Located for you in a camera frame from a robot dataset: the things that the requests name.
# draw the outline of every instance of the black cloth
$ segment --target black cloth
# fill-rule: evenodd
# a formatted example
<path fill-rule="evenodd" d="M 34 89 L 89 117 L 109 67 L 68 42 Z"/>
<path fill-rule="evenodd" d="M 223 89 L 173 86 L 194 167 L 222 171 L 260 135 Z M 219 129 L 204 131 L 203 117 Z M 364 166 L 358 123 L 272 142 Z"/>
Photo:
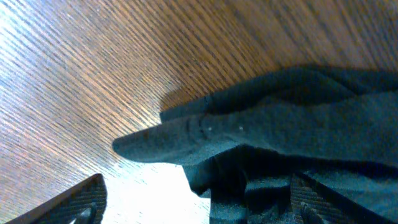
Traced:
<path fill-rule="evenodd" d="M 398 222 L 398 74 L 329 67 L 268 73 L 160 114 L 113 142 L 137 162 L 183 165 L 211 223 L 288 223 L 303 173 Z"/>

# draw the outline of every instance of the wooden table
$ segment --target wooden table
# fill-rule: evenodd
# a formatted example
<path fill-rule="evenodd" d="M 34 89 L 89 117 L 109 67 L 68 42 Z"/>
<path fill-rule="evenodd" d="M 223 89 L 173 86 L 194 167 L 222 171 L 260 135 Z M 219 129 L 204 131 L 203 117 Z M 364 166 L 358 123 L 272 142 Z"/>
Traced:
<path fill-rule="evenodd" d="M 98 172 L 103 223 L 208 223 L 181 167 L 112 140 L 283 67 L 398 71 L 397 33 L 397 0 L 3 0 L 0 223 Z"/>

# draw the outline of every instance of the fabric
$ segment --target fabric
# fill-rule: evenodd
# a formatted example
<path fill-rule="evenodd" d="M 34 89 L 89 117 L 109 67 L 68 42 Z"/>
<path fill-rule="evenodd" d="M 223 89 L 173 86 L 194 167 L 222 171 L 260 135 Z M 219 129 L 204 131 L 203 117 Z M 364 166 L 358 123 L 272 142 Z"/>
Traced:
<path fill-rule="evenodd" d="M 398 222 L 398 74 L 329 67 L 268 73 L 160 114 L 119 138 L 137 162 L 183 165 L 211 223 L 290 222 L 305 174 Z"/>

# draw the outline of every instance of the folded fabric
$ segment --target folded fabric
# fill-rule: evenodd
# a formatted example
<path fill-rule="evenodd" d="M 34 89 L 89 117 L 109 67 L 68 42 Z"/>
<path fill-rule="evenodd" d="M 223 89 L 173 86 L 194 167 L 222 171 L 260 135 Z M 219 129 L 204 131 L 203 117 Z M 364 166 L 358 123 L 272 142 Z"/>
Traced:
<path fill-rule="evenodd" d="M 396 73 L 290 68 L 160 118 L 113 149 L 137 162 L 183 165 L 191 189 L 211 197 L 213 223 L 287 222 L 298 172 L 398 222 Z"/>

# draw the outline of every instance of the wrinkled fabric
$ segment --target wrinkled fabric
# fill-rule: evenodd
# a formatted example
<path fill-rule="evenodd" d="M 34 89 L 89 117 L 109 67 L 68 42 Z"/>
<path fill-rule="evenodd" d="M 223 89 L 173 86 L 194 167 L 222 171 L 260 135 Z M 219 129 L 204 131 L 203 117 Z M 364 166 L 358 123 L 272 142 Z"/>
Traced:
<path fill-rule="evenodd" d="M 160 114 L 113 142 L 137 162 L 183 165 L 211 223 L 291 222 L 303 173 L 398 222 L 398 74 L 328 67 L 268 73 Z"/>

